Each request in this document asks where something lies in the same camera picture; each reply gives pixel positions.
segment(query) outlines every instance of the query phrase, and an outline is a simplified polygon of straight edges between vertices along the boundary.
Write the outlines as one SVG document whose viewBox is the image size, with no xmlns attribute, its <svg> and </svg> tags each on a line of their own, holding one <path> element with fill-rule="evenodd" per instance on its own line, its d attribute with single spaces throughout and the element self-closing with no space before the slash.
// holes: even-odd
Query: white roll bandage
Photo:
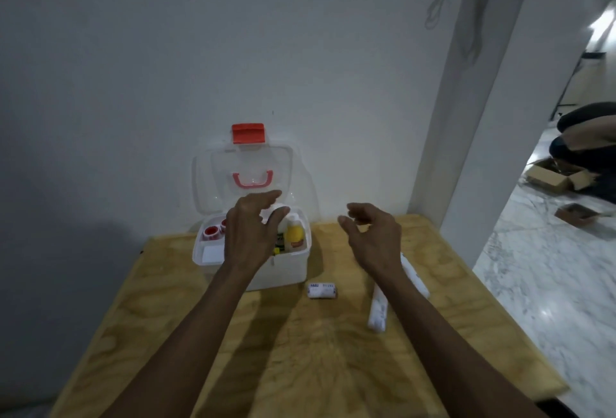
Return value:
<svg viewBox="0 0 616 418">
<path fill-rule="evenodd" d="M 333 283 L 309 283 L 306 292 L 308 298 L 335 298 L 338 294 Z"/>
<path fill-rule="evenodd" d="M 415 288 L 419 290 L 419 292 L 424 295 L 426 298 L 430 296 L 430 291 L 428 291 L 424 282 L 420 279 L 420 276 L 417 275 L 415 269 L 408 261 L 407 258 L 404 257 L 404 254 L 400 253 L 400 262 L 402 263 L 402 268 L 406 276 L 411 280 Z M 382 290 L 378 287 L 378 285 L 374 284 L 374 292 L 372 293 L 372 305 L 370 306 L 370 315 L 368 316 L 368 327 L 371 328 L 375 332 L 384 332 L 385 325 L 387 321 L 387 308 L 389 302 L 387 298 L 383 294 Z"/>
</svg>

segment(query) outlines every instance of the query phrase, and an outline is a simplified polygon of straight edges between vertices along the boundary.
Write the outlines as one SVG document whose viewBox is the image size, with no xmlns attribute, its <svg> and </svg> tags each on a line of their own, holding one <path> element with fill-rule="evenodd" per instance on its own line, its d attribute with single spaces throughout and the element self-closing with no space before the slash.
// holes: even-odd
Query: red latch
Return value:
<svg viewBox="0 0 616 418">
<path fill-rule="evenodd" d="M 241 123 L 231 126 L 234 144 L 264 144 L 266 127 L 263 123 Z"/>
</svg>

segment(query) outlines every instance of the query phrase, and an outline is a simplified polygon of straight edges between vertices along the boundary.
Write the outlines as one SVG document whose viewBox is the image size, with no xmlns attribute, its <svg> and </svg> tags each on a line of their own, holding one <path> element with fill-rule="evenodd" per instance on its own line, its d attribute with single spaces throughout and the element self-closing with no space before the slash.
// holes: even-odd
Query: left hand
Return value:
<svg viewBox="0 0 616 418">
<path fill-rule="evenodd" d="M 251 277 L 273 254 L 278 225 L 289 213 L 288 207 L 278 207 L 267 224 L 261 221 L 261 210 L 268 208 L 282 194 L 279 190 L 248 194 L 240 197 L 227 212 L 225 230 L 225 264 L 241 269 Z"/>
</svg>

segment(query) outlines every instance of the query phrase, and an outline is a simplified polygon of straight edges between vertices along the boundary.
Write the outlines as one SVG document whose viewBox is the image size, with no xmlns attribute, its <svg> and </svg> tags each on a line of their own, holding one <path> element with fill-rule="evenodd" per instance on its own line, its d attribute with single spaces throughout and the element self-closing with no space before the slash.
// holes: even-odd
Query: pink handle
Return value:
<svg viewBox="0 0 616 418">
<path fill-rule="evenodd" d="M 242 189 L 254 189 L 256 187 L 267 187 L 270 184 L 272 184 L 273 170 L 267 170 L 266 175 L 267 175 L 267 179 L 265 182 L 242 184 L 242 181 L 240 181 L 240 173 L 233 173 L 233 180 L 235 181 L 235 184 L 237 184 Z"/>
</svg>

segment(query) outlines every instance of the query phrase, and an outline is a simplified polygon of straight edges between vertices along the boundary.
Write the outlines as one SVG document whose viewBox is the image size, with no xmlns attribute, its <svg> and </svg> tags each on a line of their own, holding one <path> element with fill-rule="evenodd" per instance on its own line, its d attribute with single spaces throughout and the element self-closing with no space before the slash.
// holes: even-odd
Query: yellow bottle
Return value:
<svg viewBox="0 0 616 418">
<path fill-rule="evenodd" d="M 302 222 L 296 216 L 288 217 L 289 223 L 285 233 L 285 251 L 301 251 L 305 248 L 305 231 Z"/>
</svg>

